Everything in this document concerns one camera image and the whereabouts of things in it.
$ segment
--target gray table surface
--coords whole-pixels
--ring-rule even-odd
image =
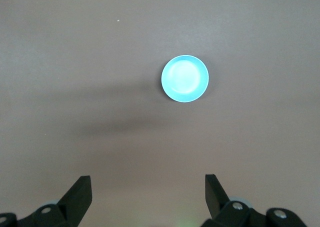
[[[164,65],[208,67],[190,103]],[[91,175],[81,227],[198,227],[205,174],[320,223],[320,0],[0,0],[0,213]]]

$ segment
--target silver bolt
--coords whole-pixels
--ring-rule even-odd
[[[239,202],[234,202],[232,204],[233,208],[235,208],[236,210],[242,210],[244,207],[242,206],[242,204],[240,204]]]
[[[0,217],[0,223],[3,223],[3,222],[5,222],[7,220],[7,217]]]
[[[50,207],[44,208],[43,210],[41,210],[41,214],[46,214],[49,213],[51,211]]]
[[[275,210],[273,213],[274,213],[276,216],[278,216],[279,218],[281,218],[281,219],[287,218],[286,213],[283,212],[283,211],[280,210],[280,209]]]

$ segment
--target cyan plate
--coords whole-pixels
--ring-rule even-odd
[[[206,91],[209,73],[206,65],[192,55],[180,55],[171,59],[161,75],[164,92],[178,102],[191,102]]]

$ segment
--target screw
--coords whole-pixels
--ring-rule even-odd
[[[274,213],[276,216],[278,216],[279,218],[281,218],[281,219],[287,218],[286,213],[283,212],[283,211],[280,210],[280,209],[275,210],[273,213]]]
[[[41,214],[46,214],[49,213],[51,211],[50,207],[44,208],[43,210],[41,210]]]
[[[3,217],[0,217],[0,223],[3,223],[7,220],[7,217],[3,216]]]
[[[242,206],[242,204],[240,204],[239,202],[234,202],[232,204],[233,208],[235,208],[236,210],[242,210],[244,207]]]

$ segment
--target light blue bowl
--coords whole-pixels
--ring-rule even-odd
[[[209,74],[205,64],[197,57],[180,55],[171,59],[161,75],[164,92],[178,102],[191,102],[206,91]]]

